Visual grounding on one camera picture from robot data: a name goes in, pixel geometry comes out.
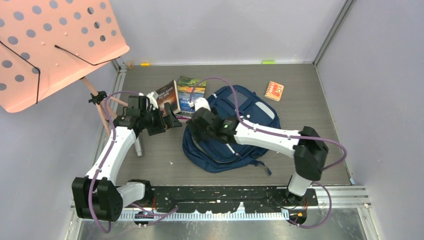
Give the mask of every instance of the gray wooden tabletop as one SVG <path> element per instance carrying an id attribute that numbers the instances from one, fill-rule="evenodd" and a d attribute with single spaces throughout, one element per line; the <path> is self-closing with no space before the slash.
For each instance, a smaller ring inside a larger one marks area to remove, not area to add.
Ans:
<path id="1" fill-rule="evenodd" d="M 278 113 L 281 127 L 302 130 L 303 126 L 315 128 L 323 138 L 337 140 L 323 90 L 312 64 L 275 65 L 175 65 L 136 66 L 128 70 L 124 91 L 147 94 L 180 76 L 207 78 L 219 76 L 234 85 L 242 85 L 264 99 Z M 280 101 L 263 97 L 269 81 L 284 85 Z M 207 82 L 205 96 L 225 86 L 220 80 Z M 127 101 L 128 95 L 121 95 Z M 269 176 L 264 167 L 253 165 L 220 173 L 209 173 L 192 163 L 183 153 L 182 136 L 185 128 L 173 128 L 165 133 L 148 136 L 140 134 L 144 157 L 137 157 L 133 148 L 128 151 L 117 176 L 117 184 L 131 179 L 149 180 L 153 185 L 286 185 L 295 171 L 291 158 L 268 151 L 259 160 L 272 171 Z M 337 161 L 342 155 L 330 143 L 326 164 Z M 321 178 L 325 185 L 349 185 L 344 164 L 325 171 Z"/>

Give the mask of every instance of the gray wall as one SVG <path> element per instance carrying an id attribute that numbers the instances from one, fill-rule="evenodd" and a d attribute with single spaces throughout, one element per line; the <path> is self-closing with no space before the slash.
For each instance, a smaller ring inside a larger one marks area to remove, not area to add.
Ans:
<path id="1" fill-rule="evenodd" d="M 424 234 L 424 2 L 357 1 L 318 65 L 386 239 Z"/>
<path id="2" fill-rule="evenodd" d="M 111 0 L 135 64 L 311 63 L 344 0 Z"/>
<path id="3" fill-rule="evenodd" d="M 88 76 L 112 89 L 108 63 Z M 93 165 L 101 121 L 77 81 L 21 112 L 0 107 L 0 239 L 58 240 L 65 236 L 71 183 Z"/>

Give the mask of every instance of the peach colored panel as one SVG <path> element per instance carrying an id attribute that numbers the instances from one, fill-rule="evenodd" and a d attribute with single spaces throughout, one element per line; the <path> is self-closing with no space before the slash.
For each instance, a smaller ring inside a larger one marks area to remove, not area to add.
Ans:
<path id="1" fill-rule="evenodd" d="M 92 64 L 130 49 L 108 0 L 1 0 L 0 41 L 40 68 L 39 101 L 103 66 L 91 66 L 54 45 Z M 34 72 L 0 45 L 0 105 L 6 111 L 19 112 L 36 103 Z"/>

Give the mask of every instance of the backpack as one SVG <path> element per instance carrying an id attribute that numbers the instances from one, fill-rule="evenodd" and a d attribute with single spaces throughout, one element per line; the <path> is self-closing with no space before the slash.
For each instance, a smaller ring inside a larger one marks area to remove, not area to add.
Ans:
<path id="1" fill-rule="evenodd" d="M 241 116 L 262 126 L 281 128 L 276 111 L 259 98 L 255 92 L 251 92 L 240 85 L 235 85 L 234 89 Z M 234 94 L 229 86 L 224 86 L 213 93 L 207 98 L 207 102 L 211 110 L 214 109 L 222 119 L 236 115 Z M 194 164 L 210 173 L 219 173 L 250 164 L 256 167 L 258 165 L 265 166 L 257 158 L 268 151 L 268 149 L 252 145 L 224 144 L 213 138 L 196 142 L 189 126 L 186 126 L 184 130 L 182 150 Z M 268 167 L 266 169 L 268 174 L 271 175 L 270 169 Z"/>

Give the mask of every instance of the small orange book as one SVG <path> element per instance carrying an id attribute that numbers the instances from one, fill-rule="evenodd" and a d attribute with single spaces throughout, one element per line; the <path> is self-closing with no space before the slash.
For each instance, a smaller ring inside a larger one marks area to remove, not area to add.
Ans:
<path id="1" fill-rule="evenodd" d="M 269 98 L 278 102 L 281 99 L 281 95 L 283 94 L 283 89 L 283 85 L 270 81 L 265 92 L 265 98 Z"/>

